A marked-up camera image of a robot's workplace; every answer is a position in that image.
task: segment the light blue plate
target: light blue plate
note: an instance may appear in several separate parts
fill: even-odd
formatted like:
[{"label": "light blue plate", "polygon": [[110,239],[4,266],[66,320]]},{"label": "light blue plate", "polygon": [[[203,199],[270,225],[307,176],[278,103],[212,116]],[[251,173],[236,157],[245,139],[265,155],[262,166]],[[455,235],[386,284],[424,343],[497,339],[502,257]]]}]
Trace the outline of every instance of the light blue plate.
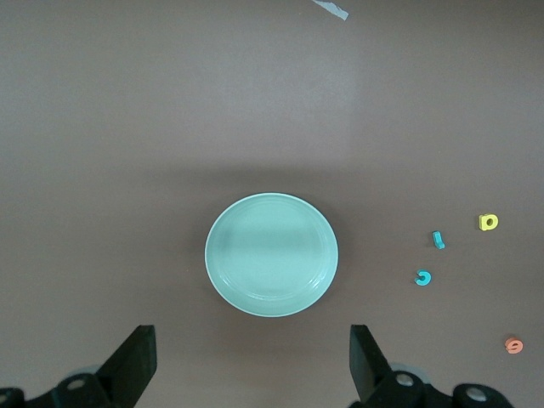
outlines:
[{"label": "light blue plate", "polygon": [[206,241],[206,268],[219,294],[244,312],[295,314],[334,278],[337,239],[314,207],[280,193],[250,195],[227,208]]}]

